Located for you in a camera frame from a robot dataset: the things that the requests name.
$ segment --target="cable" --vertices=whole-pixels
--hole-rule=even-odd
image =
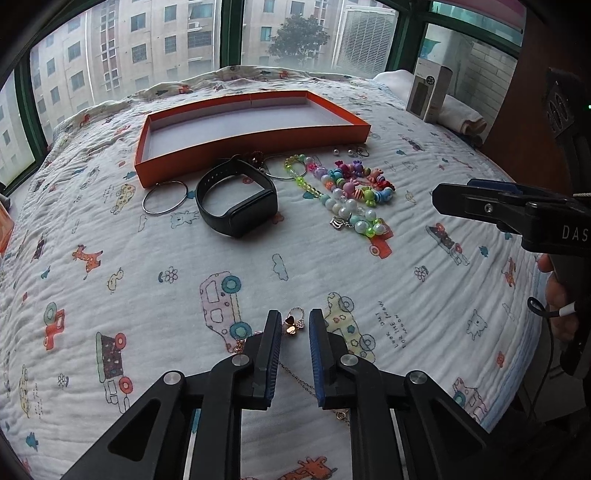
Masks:
[[[533,297],[530,297],[527,299],[527,306],[529,307],[529,309],[532,312],[534,312],[537,315],[540,315],[542,318],[546,319],[546,322],[548,323],[548,333],[550,334],[550,358],[548,358],[548,365],[546,366],[546,371],[544,372],[544,376],[542,377],[542,380],[540,382],[540,386],[538,387],[538,390],[536,390],[536,392],[535,392],[534,401],[531,403],[530,412],[527,414],[527,421],[529,422],[532,413],[535,415],[535,413],[534,413],[535,405],[538,403],[538,398],[540,397],[540,393],[542,392],[542,387],[544,386],[544,383],[546,382],[546,378],[548,377],[548,374],[550,373],[550,368],[552,367],[552,360],[554,359],[554,337],[552,336],[552,325],[550,324],[550,318],[560,316],[560,314],[558,313],[558,311],[548,312],[545,309],[545,307],[540,303],[540,301],[536,298],[533,298]]]

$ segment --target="tree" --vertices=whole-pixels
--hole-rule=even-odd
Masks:
[[[284,66],[302,68],[308,58],[328,43],[329,38],[315,17],[292,15],[285,19],[277,35],[271,39],[269,54],[279,57]]]

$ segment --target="metal screw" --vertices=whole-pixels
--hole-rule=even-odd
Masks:
[[[343,365],[346,365],[347,367],[352,367],[354,365],[357,365],[357,363],[359,363],[359,358],[357,358],[355,355],[351,355],[350,353],[347,353],[346,355],[343,355],[340,358],[340,362]]]
[[[244,355],[240,353],[239,355],[234,355],[232,357],[232,363],[237,367],[241,367],[242,365],[246,365],[251,359],[248,358],[248,355]]]
[[[164,376],[164,383],[167,385],[176,385],[181,381],[181,374],[178,372],[168,372]]]
[[[414,370],[410,372],[410,381],[415,385],[422,385],[427,381],[427,374],[425,372],[421,372],[420,370]]]

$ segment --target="white quilt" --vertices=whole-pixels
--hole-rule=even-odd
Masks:
[[[294,182],[276,181],[280,214],[240,240],[200,219],[197,174],[176,211],[144,214],[133,159],[146,114],[265,89],[310,90],[372,125],[362,160],[396,185],[377,207],[390,238],[335,230]],[[332,168],[350,163],[349,148],[301,153]],[[269,167],[285,174],[281,160]],[[262,329],[269,309],[301,307],[307,321],[319,307],[352,351],[396,374],[424,370],[492,429],[537,344],[540,322],[525,300],[541,282],[519,238],[432,206],[439,183],[473,177],[507,180],[443,127],[404,112],[388,89],[355,77],[232,67],[77,114],[56,130],[0,271],[0,427],[33,478],[58,479],[164,372],[211,369],[226,344]],[[214,189],[210,209],[225,211],[255,186]],[[166,201],[174,204],[164,192],[154,204]],[[204,315],[212,305],[230,331]],[[317,408],[306,386],[307,331],[283,339],[281,362],[272,407],[243,415],[242,476],[350,479],[347,423]]]

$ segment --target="cartoon bear print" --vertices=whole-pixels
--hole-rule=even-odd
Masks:
[[[472,340],[476,340],[476,335],[479,337],[482,336],[482,332],[486,327],[488,327],[488,324],[480,315],[478,315],[478,311],[474,310],[472,318],[468,320],[468,329],[466,330],[466,333],[470,333],[472,335]]]

